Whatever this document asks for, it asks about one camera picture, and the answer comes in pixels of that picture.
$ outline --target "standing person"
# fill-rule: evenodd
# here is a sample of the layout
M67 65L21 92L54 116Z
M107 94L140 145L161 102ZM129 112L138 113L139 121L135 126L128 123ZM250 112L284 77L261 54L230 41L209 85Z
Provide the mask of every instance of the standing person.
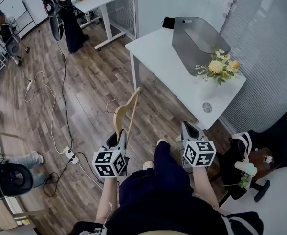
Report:
M3 158L0 158L0 163L9 162L14 164L19 164L27 167L29 170L34 169L35 167L44 163L44 158L38 152L34 151L23 157L12 157L6 158L3 161ZM46 176L43 173L38 173L33 175L34 183L33 188L42 185L46 181Z
M64 23L68 51L69 53L75 53L83 46L83 42L89 39L89 36L83 34L83 31L77 23L71 0L57 1L61 7L60 16Z
M14 24L15 24L16 20L14 17L7 17L1 10L0 10L0 30L1 30L1 26L4 24L8 24L10 25L10 27L12 28L12 34L14 35L15 39L19 42L19 45L22 49L24 49L26 51L26 53L29 53L29 47L26 47L26 45L21 41L20 37L18 36L18 33L15 31L14 28ZM0 34L0 39L1 41L5 44L3 37ZM20 58L18 56L12 57L13 60L15 61L15 63L20 66L22 64Z
M78 222L70 235L260 235L257 213L223 214L204 167L193 168L197 197L189 175L170 155L164 140L157 142L154 162L128 177L119 188L106 178L96 220Z

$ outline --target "jeans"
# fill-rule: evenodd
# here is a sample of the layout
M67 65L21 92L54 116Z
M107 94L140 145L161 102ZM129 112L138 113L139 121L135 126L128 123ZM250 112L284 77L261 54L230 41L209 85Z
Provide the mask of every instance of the jeans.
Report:
M168 143L160 142L154 153L155 168L136 171L120 185L120 206L153 192L192 195L188 173L177 164L169 150Z
M37 152L33 152L24 157L7 158L4 161L9 161L10 163L19 164L27 167L28 169L33 169L40 165L40 158ZM34 184L33 188L39 186L46 180L46 176L43 173L33 174Z

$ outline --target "office chair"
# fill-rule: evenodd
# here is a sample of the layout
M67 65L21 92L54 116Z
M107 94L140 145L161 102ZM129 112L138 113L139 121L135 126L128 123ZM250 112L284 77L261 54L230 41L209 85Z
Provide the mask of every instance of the office chair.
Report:
M274 158L275 169L287 167L287 112L269 129L257 133L253 130L248 131L252 140L252 152L257 148L268 148ZM225 185L238 183L241 180L241 172L234 168L236 161L242 161L245 146L241 140L232 140L231 148L224 155L218 155L220 162L220 173L210 181L221 176ZM267 192L270 181L267 180L264 186L252 181L251 187L258 190L254 201L258 202ZM246 190L239 186L225 186L233 199L242 197Z
M14 163L0 163L0 200L6 196L18 196L29 192L33 187L30 170Z

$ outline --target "white cable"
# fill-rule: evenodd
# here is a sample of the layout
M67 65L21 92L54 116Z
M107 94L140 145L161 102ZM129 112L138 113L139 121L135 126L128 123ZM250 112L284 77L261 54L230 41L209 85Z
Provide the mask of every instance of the white cable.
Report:
M51 111L51 118L52 118L52 122L51 122L51 136L52 136L52 139L53 139L53 143L54 143L54 148L55 148L55 150L57 151L57 153L63 154L63 153L65 152L65 150L64 150L63 152L59 152L59 150L56 148L55 139L54 139L54 137L53 137L53 110L54 110L54 106L55 106L56 99L55 99L55 95L53 94L52 89L51 89L47 84L44 83L44 72L43 72L43 71L40 71L40 72L38 72L38 73L36 74L36 76L35 76L35 81L34 81L34 93L32 94L31 99L29 99L29 100L27 101L27 100L26 100L26 97L27 97L27 93L28 93L28 91L29 91L29 90L27 90L27 92L26 92L26 94L25 94L25 102L26 102L26 103L30 102L30 101L33 99L34 95L35 95L36 79L37 79L37 76L38 76L39 73L42 73L42 74L43 74L43 76L42 76L42 84L50 89L51 94L52 94L52 96L54 97L54 103L53 103L52 111Z
M111 202L109 202L109 206L110 206L110 213L109 213L109 215L106 217L104 224L106 224L106 222L107 222L109 216L112 214L112 211L113 211L113 205L112 205Z
M86 174L86 176L87 176L88 178L90 178L93 182L95 182L95 183L97 184L97 186L100 187L101 190L103 190L103 188L102 188L93 178L91 178L91 177L86 173L86 171L85 171L84 168L81 166L81 164L80 164L79 162L78 162L77 164L80 166L81 170L83 170L83 172Z

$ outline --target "white table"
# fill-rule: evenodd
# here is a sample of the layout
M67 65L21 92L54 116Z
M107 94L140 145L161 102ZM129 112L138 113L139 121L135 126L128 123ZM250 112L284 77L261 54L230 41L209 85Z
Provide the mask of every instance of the white table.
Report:
M106 35L108 36L108 39L105 40L104 42L100 43L99 45L97 45L96 47L94 47L95 49L99 49L102 46L110 43L111 41L125 35L125 32L120 32L115 36L112 36L112 31L110 29L110 22L109 22L109 16L108 16L108 11L106 8L106 4L109 2L113 2L115 0L84 0L84 1L79 1L79 0L71 0L73 5L80 10L81 12L83 12L86 15L86 20L87 23L83 24L81 26L81 28L84 28L88 25L90 25L94 20L98 19L99 17L90 20L89 16L89 11L92 11L96 8L100 8L101 9L101 13L102 13L102 19L104 22L104 26L105 26L105 31L106 31Z
M246 78L241 75L229 80L218 87L214 97L201 99L199 90L202 78L189 74L172 47L172 38L173 30L163 28L125 45L130 52L134 88L140 86L141 61L196 117L199 121L197 126L202 130L209 129L234 99ZM212 105L212 112L203 110L205 102Z

